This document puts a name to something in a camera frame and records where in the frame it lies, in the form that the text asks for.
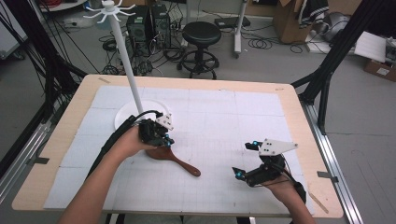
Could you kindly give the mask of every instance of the cardboard box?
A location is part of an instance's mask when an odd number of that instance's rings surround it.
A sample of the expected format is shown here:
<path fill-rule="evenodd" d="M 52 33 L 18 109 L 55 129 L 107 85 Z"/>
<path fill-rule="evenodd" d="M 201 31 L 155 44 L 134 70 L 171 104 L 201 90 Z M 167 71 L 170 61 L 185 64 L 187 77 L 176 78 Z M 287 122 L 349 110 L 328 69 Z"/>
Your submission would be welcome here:
<path fill-rule="evenodd" d="M 257 5 L 253 4 L 253 0 L 248 0 L 245 14 L 251 16 L 273 17 L 275 15 L 275 9 L 276 7 L 274 6 Z"/>
<path fill-rule="evenodd" d="M 396 68 L 387 66 L 374 60 L 369 60 L 364 68 L 365 72 L 396 82 Z"/>
<path fill-rule="evenodd" d="M 283 43 L 304 43 L 311 26 L 299 28 L 298 13 L 304 0 L 279 0 L 276 6 L 273 25 L 276 35 Z M 328 0 L 329 12 L 352 15 L 361 0 Z"/>
<path fill-rule="evenodd" d="M 276 6 L 273 25 L 280 42 L 285 44 L 304 43 L 311 26 L 300 29 L 298 11 L 302 0 L 279 0 Z"/>

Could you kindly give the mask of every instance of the wooden spoon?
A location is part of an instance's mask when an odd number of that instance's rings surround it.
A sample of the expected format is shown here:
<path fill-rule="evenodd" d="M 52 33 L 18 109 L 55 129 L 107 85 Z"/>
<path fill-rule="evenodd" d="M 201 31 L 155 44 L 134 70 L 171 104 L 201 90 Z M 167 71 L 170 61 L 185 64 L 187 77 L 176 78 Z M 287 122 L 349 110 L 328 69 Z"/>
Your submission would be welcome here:
<path fill-rule="evenodd" d="M 190 174 L 195 176 L 201 175 L 201 172 L 197 168 L 189 165 L 184 161 L 179 160 L 173 154 L 170 147 L 157 147 L 155 149 L 146 150 L 146 153 L 154 160 L 174 161 L 181 167 L 183 167 L 186 171 L 188 171 Z"/>

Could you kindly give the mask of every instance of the wooden table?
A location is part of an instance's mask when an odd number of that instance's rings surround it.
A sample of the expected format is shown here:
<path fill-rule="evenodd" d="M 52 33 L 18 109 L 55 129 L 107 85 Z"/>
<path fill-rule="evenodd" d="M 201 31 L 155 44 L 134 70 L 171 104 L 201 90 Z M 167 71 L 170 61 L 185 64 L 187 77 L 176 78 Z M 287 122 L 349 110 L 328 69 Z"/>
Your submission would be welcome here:
<path fill-rule="evenodd" d="M 317 171 L 326 172 L 327 170 L 295 89 L 291 85 L 164 77 L 136 77 L 135 80 L 139 87 L 222 89 L 277 94 L 283 107 L 291 138 L 299 144 L 297 155 L 308 185 L 307 193 L 314 201 L 314 217 L 341 217 L 344 214 L 332 181 L 328 178 L 318 177 Z M 129 86 L 129 82 L 127 77 L 118 76 L 89 75 L 84 78 L 40 155 L 40 157 L 49 158 L 49 162 L 35 164 L 12 204 L 14 209 L 45 211 L 43 205 L 49 195 L 64 154 L 69 149 L 97 90 L 104 85 Z"/>

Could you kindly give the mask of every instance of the stool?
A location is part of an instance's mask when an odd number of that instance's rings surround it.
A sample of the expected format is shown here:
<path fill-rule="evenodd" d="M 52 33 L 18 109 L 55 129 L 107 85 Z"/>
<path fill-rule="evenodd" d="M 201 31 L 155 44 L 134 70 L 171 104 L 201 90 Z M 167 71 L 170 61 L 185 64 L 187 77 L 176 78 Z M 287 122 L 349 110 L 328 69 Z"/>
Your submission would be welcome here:
<path fill-rule="evenodd" d="M 193 74 L 212 72 L 213 79 L 217 79 L 213 69 L 219 67 L 219 60 L 215 55 L 204 51 L 204 49 L 218 43 L 221 39 L 220 29 L 209 22 L 194 21 L 184 27 L 182 35 L 187 42 L 195 45 L 198 50 L 186 53 L 177 64 L 177 70 L 181 70 L 182 67 L 186 68 L 190 71 L 190 78 Z"/>

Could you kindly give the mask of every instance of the concrete floor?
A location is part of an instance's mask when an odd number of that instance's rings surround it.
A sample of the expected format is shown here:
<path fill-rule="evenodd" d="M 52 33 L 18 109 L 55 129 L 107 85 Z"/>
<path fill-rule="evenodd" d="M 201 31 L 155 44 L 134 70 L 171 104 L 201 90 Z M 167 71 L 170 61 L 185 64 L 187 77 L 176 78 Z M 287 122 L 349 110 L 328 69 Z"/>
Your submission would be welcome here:
<path fill-rule="evenodd" d="M 213 21 L 207 15 L 201 21 Z M 251 27 L 261 28 L 271 22 L 251 18 Z M 273 28 L 257 31 L 256 34 L 274 37 Z M 98 38 L 109 31 L 96 27 L 80 29 L 70 34 L 92 63 L 102 70 L 106 65 L 106 52 Z M 64 39 L 69 56 L 75 66 L 95 74 L 94 69 L 76 50 L 71 41 Z M 253 49 L 242 42 L 239 59 L 233 57 L 233 36 L 224 33 L 218 44 L 209 48 L 219 58 L 216 70 L 218 79 L 253 82 L 291 83 L 315 71 L 325 55 L 294 53 L 290 46 L 274 44 L 270 49 Z M 360 56 L 346 56 L 332 78 L 326 130 L 346 182 L 359 208 L 364 223 L 396 223 L 396 175 L 394 158 L 396 137 L 396 86 L 393 82 L 375 77 L 363 71 L 367 60 Z M 164 77 L 184 77 L 188 74 L 177 71 L 176 64 L 167 62 L 158 69 Z M 161 76 L 154 70 L 149 76 Z M 210 79 L 211 74 L 196 78 Z M 33 117 L 43 102 L 43 91 L 32 65 L 28 60 L 0 62 L 0 158 L 4 156 L 19 136 L 21 130 Z M 29 167 L 17 180 L 12 191 L 0 204 L 1 223 L 54 223 L 58 212 L 14 211 L 11 203 L 21 183 L 28 175 Z M 257 223 L 289 223 L 284 218 L 258 218 Z M 323 219 L 318 223 L 347 223 L 345 218 Z"/>

